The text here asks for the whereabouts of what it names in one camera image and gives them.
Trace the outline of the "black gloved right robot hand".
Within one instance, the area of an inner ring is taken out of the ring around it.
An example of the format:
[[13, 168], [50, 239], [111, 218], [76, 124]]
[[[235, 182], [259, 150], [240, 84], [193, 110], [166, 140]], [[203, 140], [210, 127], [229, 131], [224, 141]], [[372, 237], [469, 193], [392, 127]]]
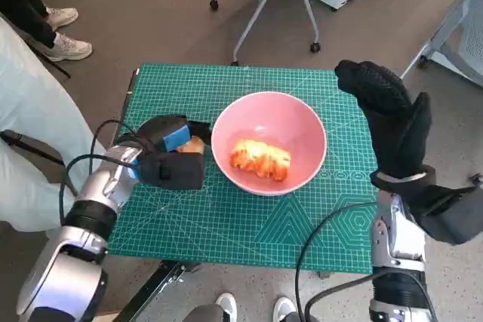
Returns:
[[432, 123], [430, 98], [410, 98], [402, 80], [371, 61], [342, 60], [335, 67], [338, 87], [353, 95], [368, 122], [377, 170], [396, 179], [428, 171], [423, 159]]

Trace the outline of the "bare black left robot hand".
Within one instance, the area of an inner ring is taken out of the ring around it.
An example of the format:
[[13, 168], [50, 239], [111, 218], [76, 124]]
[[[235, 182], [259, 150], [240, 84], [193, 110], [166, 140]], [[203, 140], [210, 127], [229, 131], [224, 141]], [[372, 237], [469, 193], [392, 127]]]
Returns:
[[190, 121], [185, 115], [157, 115], [144, 122], [137, 135], [159, 152], [174, 152], [193, 136], [199, 137], [207, 146], [211, 144], [210, 124]]

